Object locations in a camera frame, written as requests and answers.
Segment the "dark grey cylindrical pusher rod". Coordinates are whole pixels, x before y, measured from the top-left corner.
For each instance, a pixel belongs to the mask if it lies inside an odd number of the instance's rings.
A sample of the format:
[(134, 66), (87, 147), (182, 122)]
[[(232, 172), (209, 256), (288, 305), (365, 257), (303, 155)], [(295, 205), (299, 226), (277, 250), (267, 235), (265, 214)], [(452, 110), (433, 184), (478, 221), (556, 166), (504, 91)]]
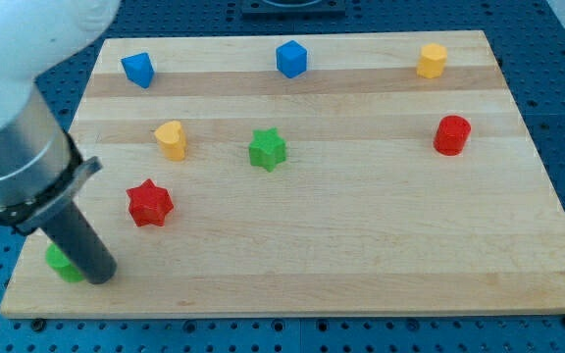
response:
[(75, 203), (41, 226), (71, 263), (92, 284), (107, 282), (117, 262)]

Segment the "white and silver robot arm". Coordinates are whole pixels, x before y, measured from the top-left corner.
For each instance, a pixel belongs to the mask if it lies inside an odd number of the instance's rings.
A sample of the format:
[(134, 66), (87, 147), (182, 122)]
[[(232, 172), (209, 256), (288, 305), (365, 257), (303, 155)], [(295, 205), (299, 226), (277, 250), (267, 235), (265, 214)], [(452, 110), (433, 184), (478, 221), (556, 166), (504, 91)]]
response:
[(90, 283), (117, 263), (74, 202), (101, 164), (83, 159), (35, 84), (95, 41), (120, 0), (0, 1), (0, 225), (41, 229)]

